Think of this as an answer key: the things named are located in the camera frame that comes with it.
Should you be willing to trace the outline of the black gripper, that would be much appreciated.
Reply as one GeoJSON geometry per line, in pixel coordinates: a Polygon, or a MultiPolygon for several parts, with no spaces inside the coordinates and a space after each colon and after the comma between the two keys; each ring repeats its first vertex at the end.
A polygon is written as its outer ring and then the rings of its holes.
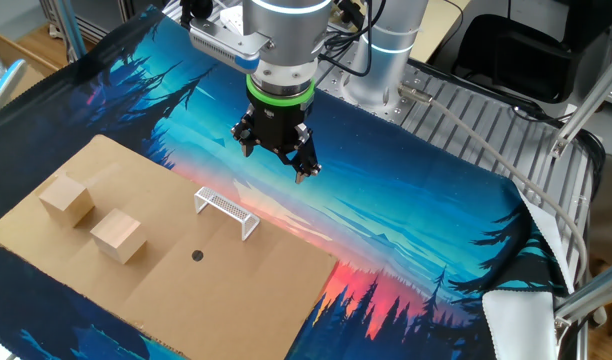
{"type": "Polygon", "coordinates": [[[256,145],[261,145],[267,150],[279,151],[283,164],[295,170],[296,184],[319,174],[322,166],[317,160],[312,130],[305,124],[312,112],[312,100],[278,106],[253,98],[250,110],[251,114],[245,114],[231,128],[245,157],[252,154],[256,145]]]}

